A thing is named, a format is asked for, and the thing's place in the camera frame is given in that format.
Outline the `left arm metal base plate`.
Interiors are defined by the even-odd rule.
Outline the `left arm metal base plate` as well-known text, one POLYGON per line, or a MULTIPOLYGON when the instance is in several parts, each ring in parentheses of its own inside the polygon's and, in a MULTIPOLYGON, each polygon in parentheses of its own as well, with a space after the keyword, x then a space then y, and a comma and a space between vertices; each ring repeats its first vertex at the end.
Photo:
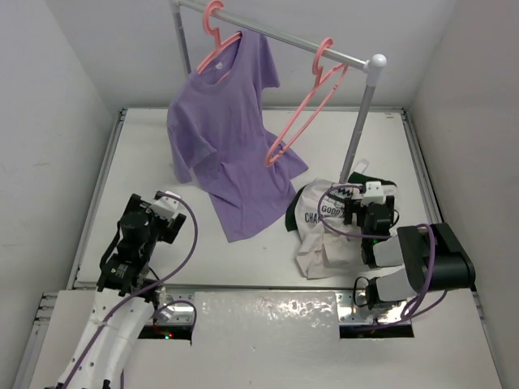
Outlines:
POLYGON ((194 293, 161 294, 153 320, 159 324, 194 326, 197 320, 194 297, 194 293))

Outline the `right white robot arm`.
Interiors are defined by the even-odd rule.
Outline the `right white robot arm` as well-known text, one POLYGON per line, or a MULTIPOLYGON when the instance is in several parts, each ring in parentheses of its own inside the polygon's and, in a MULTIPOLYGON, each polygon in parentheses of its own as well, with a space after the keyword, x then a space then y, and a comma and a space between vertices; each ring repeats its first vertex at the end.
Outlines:
POLYGON ((359 199, 345 201, 345 224, 361 229, 362 261, 371 269, 400 267, 386 276, 358 277, 352 298, 358 308, 381 310, 403 302, 400 321, 408 321, 431 310, 437 303, 421 309, 429 292, 475 290, 476 271, 457 236, 446 223, 419 224, 390 228, 397 222, 395 199, 362 205, 359 199))

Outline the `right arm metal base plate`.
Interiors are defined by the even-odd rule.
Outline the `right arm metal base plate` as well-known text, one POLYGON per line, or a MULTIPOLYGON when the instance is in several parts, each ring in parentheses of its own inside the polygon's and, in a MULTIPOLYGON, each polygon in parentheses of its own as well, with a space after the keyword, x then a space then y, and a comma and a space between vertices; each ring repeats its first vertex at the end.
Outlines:
POLYGON ((366 294, 363 289, 340 290, 336 292, 337 316, 342 326, 375 326, 397 322, 401 319, 404 301, 369 309, 365 306, 366 294))

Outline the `white and green t-shirt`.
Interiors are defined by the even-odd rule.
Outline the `white and green t-shirt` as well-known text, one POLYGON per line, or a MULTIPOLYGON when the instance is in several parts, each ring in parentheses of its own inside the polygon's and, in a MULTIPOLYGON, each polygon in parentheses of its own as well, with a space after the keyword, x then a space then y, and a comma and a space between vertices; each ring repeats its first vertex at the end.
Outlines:
POLYGON ((322 178, 314 179, 297 192, 285 213, 286 230, 296 231, 300 237, 295 261, 308 280, 365 269, 358 236, 361 229, 344 223, 344 200, 359 195, 360 191, 348 187, 323 196, 336 185, 322 178))

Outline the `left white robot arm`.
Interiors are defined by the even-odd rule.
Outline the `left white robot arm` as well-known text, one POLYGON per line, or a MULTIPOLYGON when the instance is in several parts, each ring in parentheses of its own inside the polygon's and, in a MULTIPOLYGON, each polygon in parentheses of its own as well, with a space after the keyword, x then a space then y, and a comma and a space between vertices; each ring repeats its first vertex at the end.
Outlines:
POLYGON ((157 308, 150 261, 157 244, 171 244, 186 221, 182 198, 158 191, 153 201, 133 194, 101 256, 88 321, 57 388, 120 388, 127 358, 157 308))

